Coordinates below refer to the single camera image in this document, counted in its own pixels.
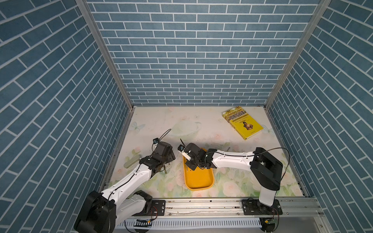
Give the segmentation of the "yellow plastic storage tray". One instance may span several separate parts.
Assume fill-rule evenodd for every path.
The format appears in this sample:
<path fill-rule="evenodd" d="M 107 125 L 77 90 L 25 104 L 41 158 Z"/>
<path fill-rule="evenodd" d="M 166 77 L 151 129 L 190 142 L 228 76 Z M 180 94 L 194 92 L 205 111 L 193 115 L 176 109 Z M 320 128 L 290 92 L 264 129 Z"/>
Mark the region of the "yellow plastic storage tray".
<path fill-rule="evenodd" d="M 201 169 L 197 167 L 195 170 L 191 170 L 187 166 L 188 160 L 183 155 L 184 162 L 184 180 L 186 187 L 191 191 L 198 191 L 211 188 L 215 182 L 214 174 L 212 169 Z"/>

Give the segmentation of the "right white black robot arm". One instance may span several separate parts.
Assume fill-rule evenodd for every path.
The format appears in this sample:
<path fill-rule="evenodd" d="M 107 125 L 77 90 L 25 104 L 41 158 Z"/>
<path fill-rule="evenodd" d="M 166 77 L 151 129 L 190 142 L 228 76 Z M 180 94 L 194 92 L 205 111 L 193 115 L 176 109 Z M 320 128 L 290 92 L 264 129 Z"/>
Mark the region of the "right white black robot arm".
<path fill-rule="evenodd" d="M 218 149 L 207 151 L 194 143 L 181 144 L 178 151 L 186 158 L 186 166 L 191 170 L 231 168 L 250 171 L 261 185 L 258 201 L 271 207 L 283 179 L 283 164 L 269 152 L 257 147 L 250 152 L 228 152 Z"/>

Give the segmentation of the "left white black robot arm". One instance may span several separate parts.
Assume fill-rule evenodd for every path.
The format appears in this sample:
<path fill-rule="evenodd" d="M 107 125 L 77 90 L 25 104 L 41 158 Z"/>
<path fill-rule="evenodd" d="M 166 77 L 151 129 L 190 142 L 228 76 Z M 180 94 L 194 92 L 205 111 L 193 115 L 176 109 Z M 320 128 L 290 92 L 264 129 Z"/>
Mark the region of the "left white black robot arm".
<path fill-rule="evenodd" d="M 112 233 L 127 218 L 151 211 L 153 198 L 136 189 L 175 160 L 173 147 L 158 142 L 151 155 L 140 159 L 137 167 L 115 185 L 101 192 L 90 192 L 74 223 L 79 233 Z"/>

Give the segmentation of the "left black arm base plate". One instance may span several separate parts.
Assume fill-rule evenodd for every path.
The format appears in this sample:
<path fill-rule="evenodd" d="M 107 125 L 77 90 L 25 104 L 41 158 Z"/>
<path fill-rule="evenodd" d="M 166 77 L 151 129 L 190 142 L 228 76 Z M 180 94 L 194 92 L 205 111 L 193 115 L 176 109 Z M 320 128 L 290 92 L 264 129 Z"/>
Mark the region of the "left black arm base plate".
<path fill-rule="evenodd" d="M 134 214 L 134 216 L 164 216 L 166 209 L 166 201 L 165 200 L 152 200 L 152 202 L 146 202 L 144 209 Z"/>

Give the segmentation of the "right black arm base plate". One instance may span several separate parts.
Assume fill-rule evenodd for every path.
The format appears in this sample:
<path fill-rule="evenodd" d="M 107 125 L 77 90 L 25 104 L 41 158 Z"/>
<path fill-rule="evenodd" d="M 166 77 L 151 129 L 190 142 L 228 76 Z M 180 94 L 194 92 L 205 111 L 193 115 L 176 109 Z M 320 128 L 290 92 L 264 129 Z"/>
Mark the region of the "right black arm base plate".
<path fill-rule="evenodd" d="M 283 211 L 279 200 L 275 199 L 272 206 L 266 206 L 258 199 L 248 198 L 241 201 L 244 215 L 282 215 Z"/>

